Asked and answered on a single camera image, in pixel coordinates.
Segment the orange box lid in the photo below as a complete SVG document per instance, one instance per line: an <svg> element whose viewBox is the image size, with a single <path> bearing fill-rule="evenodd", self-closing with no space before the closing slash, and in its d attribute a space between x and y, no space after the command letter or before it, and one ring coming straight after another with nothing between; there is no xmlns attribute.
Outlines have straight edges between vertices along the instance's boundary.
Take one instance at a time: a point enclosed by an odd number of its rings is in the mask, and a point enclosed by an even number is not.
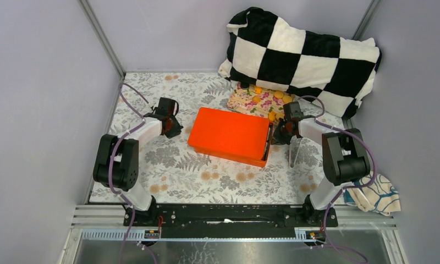
<svg viewBox="0 0 440 264"><path fill-rule="evenodd" d="M199 109L188 138L198 153L265 167L273 124L264 117L219 109Z"/></svg>

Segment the round swirl butter cookie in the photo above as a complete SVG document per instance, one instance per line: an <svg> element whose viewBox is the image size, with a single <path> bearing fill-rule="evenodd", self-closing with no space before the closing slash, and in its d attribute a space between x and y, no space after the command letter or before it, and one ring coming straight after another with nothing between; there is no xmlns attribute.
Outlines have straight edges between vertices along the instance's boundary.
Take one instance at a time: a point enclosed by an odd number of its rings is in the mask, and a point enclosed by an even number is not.
<svg viewBox="0 0 440 264"><path fill-rule="evenodd" d="M259 103L261 101L261 98L260 98L260 96L254 96L252 98L252 101L255 102L255 103Z"/></svg>

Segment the floral cookie tray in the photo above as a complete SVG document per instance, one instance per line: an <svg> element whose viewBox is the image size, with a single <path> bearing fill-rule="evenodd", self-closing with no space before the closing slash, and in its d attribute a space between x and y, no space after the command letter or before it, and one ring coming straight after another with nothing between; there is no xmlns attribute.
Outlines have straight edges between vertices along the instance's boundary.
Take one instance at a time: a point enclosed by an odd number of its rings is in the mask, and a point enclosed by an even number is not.
<svg viewBox="0 0 440 264"><path fill-rule="evenodd" d="M227 107L235 112L267 118L278 124L284 118L284 105L293 102L295 95L274 91L256 85L244 88L237 83Z"/></svg>

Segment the orange compartment cookie box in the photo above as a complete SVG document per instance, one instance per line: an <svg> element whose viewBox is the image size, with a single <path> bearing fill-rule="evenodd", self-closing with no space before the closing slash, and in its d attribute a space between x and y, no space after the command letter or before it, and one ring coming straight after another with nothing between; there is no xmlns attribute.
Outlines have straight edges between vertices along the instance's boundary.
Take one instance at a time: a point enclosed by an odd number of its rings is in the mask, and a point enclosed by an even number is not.
<svg viewBox="0 0 440 264"><path fill-rule="evenodd" d="M270 151L272 124L249 128L242 125L194 124L188 145L196 152L263 168Z"/></svg>

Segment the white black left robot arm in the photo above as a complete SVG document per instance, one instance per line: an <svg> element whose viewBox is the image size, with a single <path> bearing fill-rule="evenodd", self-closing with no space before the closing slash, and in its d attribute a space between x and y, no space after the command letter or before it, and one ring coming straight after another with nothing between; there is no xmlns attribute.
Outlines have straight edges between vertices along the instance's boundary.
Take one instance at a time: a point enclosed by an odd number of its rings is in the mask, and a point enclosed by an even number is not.
<svg viewBox="0 0 440 264"><path fill-rule="evenodd" d="M155 199L137 183L139 149L156 137L178 136L183 128L176 119L178 111L177 101L161 97L158 105L142 116L141 124L121 135L105 134L100 139L93 180L137 210L136 219L144 226L153 225L158 213L151 207Z"/></svg>

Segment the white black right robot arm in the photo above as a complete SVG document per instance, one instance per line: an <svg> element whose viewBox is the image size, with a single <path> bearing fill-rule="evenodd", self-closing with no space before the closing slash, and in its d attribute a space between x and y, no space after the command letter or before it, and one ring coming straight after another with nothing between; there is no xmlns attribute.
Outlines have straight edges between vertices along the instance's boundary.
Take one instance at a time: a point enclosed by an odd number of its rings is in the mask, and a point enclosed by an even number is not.
<svg viewBox="0 0 440 264"><path fill-rule="evenodd" d="M287 103L283 109L284 117L279 118L273 142L289 145L292 138L307 138L322 147L324 178L306 197L302 212L304 223L315 227L324 219L323 210L332 205L345 188L369 175L370 160L357 129L342 130L317 117L304 115L299 102Z"/></svg>

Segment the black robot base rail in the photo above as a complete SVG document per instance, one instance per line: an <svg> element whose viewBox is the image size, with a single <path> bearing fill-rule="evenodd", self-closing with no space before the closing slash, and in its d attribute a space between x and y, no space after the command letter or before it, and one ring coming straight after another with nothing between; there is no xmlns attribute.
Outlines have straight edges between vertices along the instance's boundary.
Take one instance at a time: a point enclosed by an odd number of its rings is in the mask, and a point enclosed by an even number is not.
<svg viewBox="0 0 440 264"><path fill-rule="evenodd" d="M296 228L336 228L333 208L310 206L156 203L125 210L125 227L154 227L163 239L288 239Z"/></svg>

